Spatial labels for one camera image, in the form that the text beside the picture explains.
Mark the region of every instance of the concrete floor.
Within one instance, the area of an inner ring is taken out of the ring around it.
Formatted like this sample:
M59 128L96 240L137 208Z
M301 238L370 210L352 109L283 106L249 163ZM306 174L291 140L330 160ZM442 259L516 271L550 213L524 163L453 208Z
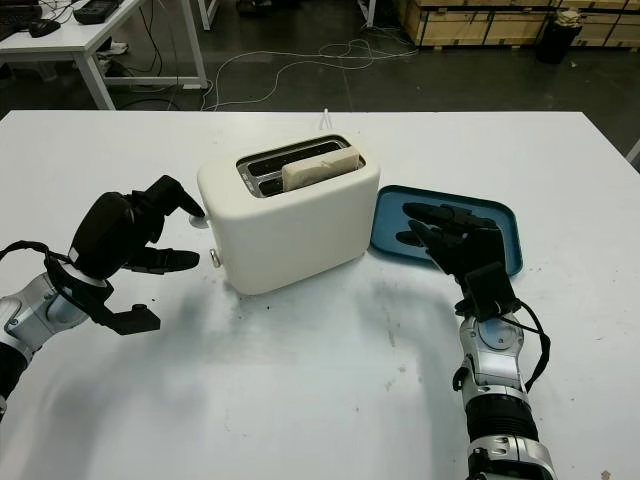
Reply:
M181 75L194 74L182 19L177 6L167 3L176 36L177 66ZM361 32L364 22L355 0L303 0L298 8L283 8L263 18L241 18L234 0L223 0L213 31L198 25L207 74L215 79L228 58L255 50L317 53L323 45L363 38L373 48L404 53L410 47L381 32ZM379 0L379 24L393 26L389 1ZM151 2L144 11L150 16ZM153 34L164 60L164 73L175 73L174 52L167 15L156 4ZM130 67L148 66L153 49L134 15L115 36L130 44L118 60ZM326 53L340 54L334 47ZM354 50L353 53L364 53ZM220 74L221 101L258 99L273 87L277 71L300 58L259 54L231 63ZM330 60L359 66L363 60ZM58 77L42 82L33 71L16 71L15 79L0 87L0 118L12 109L93 109L79 73L70 63L56 66ZM171 98L161 93L112 89L117 106L142 98ZM179 91L175 103L182 110L198 110L200 91ZM213 104L215 94L207 99ZM164 110L167 103L151 101L130 108ZM584 112L607 138L626 154L640 136L640 54L626 50L569 52L557 66L536 61L533 50L449 49L420 51L417 55L375 62L366 69L340 70L316 64L291 67L279 78L276 92L260 103L232 105L221 110L254 111L477 111L577 110Z

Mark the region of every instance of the table surface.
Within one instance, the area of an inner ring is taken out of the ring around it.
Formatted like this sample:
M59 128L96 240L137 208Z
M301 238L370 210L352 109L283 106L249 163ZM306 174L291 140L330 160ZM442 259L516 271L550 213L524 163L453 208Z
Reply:
M553 342L530 399L558 477L635 478L640 177L580 113L331 117L375 155L381 186L513 209L525 259L514 289ZM205 161L319 124L315 113L12 112L0 123L0 244L66 251L102 192L170 174L197 197ZM452 278L367 253L246 297L207 260L212 245L174 214L159 246L194 249L200 265L112 278L108 305L147 303L160 331L119 337L88 321L45 345L9 399L0 478L466 478ZM43 270L27 253L1 267L5 294ZM527 336L527 377L538 348Z
M89 0L80 0L73 8L82 7ZM97 47L96 43L109 31L124 22L131 14L131 10L139 7L145 0L123 0L120 6L107 18L104 23L97 25L82 25L73 16L58 30L40 38L33 38L29 32L14 33L0 41L0 55L9 53L52 53L52 52L85 52ZM43 5L43 18L51 18L50 10ZM64 12L60 21L71 15L69 10Z

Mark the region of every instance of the white toaster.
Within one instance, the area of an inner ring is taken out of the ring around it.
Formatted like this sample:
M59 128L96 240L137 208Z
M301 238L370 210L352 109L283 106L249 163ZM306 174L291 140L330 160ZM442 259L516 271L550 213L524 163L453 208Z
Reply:
M373 158L334 133L203 165L198 187L229 282L264 293L364 253L379 179Z

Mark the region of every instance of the black trash can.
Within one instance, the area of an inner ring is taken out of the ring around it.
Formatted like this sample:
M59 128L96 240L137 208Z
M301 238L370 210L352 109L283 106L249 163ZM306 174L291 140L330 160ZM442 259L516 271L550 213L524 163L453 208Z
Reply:
M536 47L536 58L544 63L560 63L580 30L582 25L567 26L550 22Z

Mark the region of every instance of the blue plate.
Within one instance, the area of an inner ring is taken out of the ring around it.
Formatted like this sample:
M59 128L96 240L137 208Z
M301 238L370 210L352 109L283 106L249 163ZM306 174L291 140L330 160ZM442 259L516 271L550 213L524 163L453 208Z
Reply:
M378 192L376 213L371 231L371 246L373 248L383 253L399 255L416 262L433 264L433 260L425 253L424 248L410 247L396 240L397 232L409 230L407 222L410 219L402 211L402 205L408 202L426 203L438 207L442 204L447 204L471 210L471 213L478 217L490 218L496 222L496 225L502 231L507 257L507 273L512 276L522 270L523 262L520 240L518 239L518 225L516 224L516 216L509 207L492 200L420 190L400 185L389 185Z

